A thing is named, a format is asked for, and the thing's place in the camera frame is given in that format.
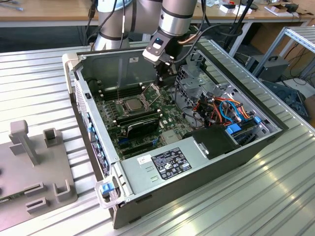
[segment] power supply unit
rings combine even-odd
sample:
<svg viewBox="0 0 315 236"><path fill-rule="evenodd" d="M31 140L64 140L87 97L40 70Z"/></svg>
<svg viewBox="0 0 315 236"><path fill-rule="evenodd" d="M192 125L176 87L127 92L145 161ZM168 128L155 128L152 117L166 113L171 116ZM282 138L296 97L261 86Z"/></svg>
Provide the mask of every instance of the power supply unit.
<svg viewBox="0 0 315 236"><path fill-rule="evenodd" d="M249 57L247 60L245 68L252 73L255 68L258 66L260 61L262 60L264 55L255 55ZM289 62L283 59L280 56L271 56L266 61L262 69L259 71L257 78L269 81L269 82L275 82L287 69L289 66Z"/></svg>

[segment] metal shelf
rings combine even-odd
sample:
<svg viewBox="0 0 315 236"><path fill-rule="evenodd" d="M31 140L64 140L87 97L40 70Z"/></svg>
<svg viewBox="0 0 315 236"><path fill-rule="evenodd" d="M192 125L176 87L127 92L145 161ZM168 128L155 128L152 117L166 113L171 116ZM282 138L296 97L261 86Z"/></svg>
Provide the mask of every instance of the metal shelf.
<svg viewBox="0 0 315 236"><path fill-rule="evenodd" d="M271 56L274 49L279 45L284 36L289 36L291 39L301 44L303 47L315 53L315 27L284 27L266 52L261 62L252 72L254 76L258 75L259 71L262 69L262 67ZM310 63L310 65L307 66L307 68L305 68L305 70L303 71L302 76L307 75L307 73L313 68L314 65L315 62Z"/></svg>

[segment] blue drive latch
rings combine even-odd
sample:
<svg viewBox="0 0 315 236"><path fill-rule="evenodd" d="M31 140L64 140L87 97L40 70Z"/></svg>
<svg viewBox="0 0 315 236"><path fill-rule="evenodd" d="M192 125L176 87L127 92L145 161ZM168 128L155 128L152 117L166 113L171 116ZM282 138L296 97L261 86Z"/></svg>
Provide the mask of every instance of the blue drive latch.
<svg viewBox="0 0 315 236"><path fill-rule="evenodd" d="M241 127L238 124L232 124L229 125L226 130L229 134L234 134L235 132L240 131Z"/></svg>
<svg viewBox="0 0 315 236"><path fill-rule="evenodd" d="M100 191L102 194L109 193L115 189L114 183L105 183L100 187Z"/></svg>
<svg viewBox="0 0 315 236"><path fill-rule="evenodd" d="M261 123L261 119L259 117L254 117L254 120L257 124Z"/></svg>

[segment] motherboard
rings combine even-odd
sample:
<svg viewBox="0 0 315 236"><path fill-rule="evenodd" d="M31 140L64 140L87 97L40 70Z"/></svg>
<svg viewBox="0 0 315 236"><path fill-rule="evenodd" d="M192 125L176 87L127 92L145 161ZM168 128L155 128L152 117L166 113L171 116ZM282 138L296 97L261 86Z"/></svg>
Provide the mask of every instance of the motherboard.
<svg viewBox="0 0 315 236"><path fill-rule="evenodd" d="M94 99L122 159L179 141L194 129L175 105L170 90L153 84L110 91L100 85Z"/></svg>

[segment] robotic arm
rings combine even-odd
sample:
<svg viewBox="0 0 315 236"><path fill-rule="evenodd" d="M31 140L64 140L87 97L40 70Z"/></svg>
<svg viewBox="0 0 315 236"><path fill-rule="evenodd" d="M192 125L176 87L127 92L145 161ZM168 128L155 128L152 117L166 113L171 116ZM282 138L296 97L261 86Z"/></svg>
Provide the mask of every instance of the robotic arm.
<svg viewBox="0 0 315 236"><path fill-rule="evenodd" d="M145 59L152 62L158 74L170 66L169 61L181 52L178 44L187 35L197 0L99 0L100 24L115 11L100 29L95 50L128 47L127 33L154 34L143 52Z"/></svg>

